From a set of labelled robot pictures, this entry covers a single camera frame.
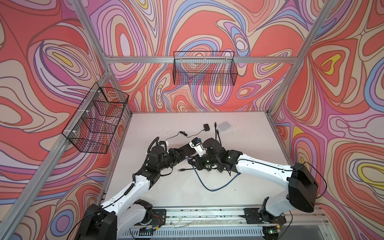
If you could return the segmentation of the black network switch box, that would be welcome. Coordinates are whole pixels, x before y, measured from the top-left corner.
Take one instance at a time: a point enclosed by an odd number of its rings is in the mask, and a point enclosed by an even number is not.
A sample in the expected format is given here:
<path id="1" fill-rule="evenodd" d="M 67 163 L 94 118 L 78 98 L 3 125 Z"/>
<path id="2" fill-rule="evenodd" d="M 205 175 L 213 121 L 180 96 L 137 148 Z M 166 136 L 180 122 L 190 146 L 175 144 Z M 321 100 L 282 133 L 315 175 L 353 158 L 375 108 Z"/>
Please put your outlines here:
<path id="1" fill-rule="evenodd" d="M 192 148 L 189 144 L 186 144 L 186 145 L 182 146 L 181 148 L 178 148 L 177 152 L 180 155 L 177 163 L 181 163 L 186 158 L 191 158 L 191 157 L 197 155 L 196 150 L 194 148 Z"/>

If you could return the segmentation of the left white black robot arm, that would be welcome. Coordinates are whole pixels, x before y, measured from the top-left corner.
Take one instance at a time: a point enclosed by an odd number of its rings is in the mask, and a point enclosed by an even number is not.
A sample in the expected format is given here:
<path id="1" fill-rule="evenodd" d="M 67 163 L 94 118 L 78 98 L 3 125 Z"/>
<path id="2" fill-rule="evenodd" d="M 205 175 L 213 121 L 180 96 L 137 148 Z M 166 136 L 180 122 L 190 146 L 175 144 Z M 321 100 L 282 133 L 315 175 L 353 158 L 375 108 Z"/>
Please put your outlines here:
<path id="1" fill-rule="evenodd" d="M 76 240 L 116 240 L 134 225 L 152 224 L 152 205 L 140 199 L 163 176 L 164 169 L 173 169 L 188 155 L 191 148 L 169 148 L 168 142 L 155 138 L 145 161 L 133 174 L 133 180 L 114 197 L 101 205 L 91 205 L 76 224 Z"/>

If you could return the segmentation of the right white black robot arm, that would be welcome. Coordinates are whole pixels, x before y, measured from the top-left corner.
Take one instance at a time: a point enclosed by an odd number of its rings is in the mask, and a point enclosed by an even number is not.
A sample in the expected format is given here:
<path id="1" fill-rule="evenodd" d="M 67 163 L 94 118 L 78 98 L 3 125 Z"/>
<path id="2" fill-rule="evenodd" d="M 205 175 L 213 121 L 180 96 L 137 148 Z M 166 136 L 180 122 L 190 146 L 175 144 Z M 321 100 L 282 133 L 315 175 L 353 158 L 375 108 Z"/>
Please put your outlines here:
<path id="1" fill-rule="evenodd" d="M 248 174 L 267 180 L 283 188 L 273 197 L 266 197 L 257 210 L 257 222 L 265 224 L 281 223 L 285 212 L 299 210 L 312 213 L 319 185 L 304 164 L 278 165 L 252 158 L 242 152 L 230 150 L 216 151 L 209 147 L 198 151 L 187 161 L 196 171 L 211 170 Z"/>

